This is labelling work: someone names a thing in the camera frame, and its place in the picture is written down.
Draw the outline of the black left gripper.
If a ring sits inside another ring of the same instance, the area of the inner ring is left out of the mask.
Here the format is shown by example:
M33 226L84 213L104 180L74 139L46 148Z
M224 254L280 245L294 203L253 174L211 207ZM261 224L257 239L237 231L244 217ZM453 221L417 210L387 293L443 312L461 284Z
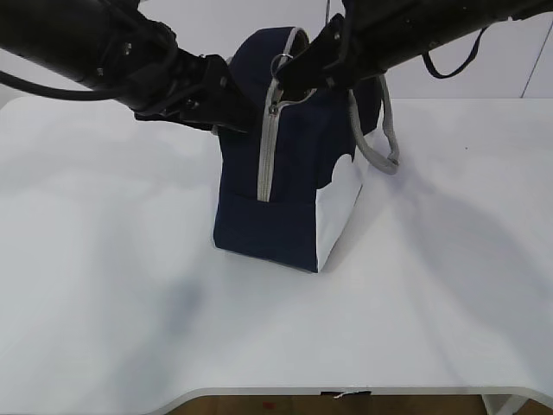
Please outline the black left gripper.
M103 19L94 53L92 98L129 107L138 121L196 130L248 132L257 108L219 55L178 47L176 35L149 19Z

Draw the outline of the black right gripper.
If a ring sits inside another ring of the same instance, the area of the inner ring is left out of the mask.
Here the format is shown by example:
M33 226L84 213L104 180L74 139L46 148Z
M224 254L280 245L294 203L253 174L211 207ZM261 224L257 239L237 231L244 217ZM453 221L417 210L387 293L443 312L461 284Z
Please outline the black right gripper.
M275 78L288 95L354 86L428 50L425 26L430 1L345 1L345 17L334 15Z

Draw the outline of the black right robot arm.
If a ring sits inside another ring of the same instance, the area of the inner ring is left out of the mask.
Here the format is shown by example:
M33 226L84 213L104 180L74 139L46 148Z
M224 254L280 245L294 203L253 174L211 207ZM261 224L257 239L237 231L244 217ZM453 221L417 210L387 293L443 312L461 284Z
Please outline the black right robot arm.
M285 90L350 89L422 57L439 80L430 51L491 25L548 13L550 1L346 1L320 34L274 76Z

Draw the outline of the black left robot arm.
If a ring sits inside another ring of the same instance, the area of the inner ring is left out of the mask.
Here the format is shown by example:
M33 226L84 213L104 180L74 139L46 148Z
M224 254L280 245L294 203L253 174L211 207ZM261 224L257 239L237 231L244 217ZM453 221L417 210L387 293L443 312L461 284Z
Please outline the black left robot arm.
M179 48L174 31L137 1L3 1L1 48L82 86L39 85L9 73L3 85L49 99L115 100L139 121L247 132L257 109L219 55Z

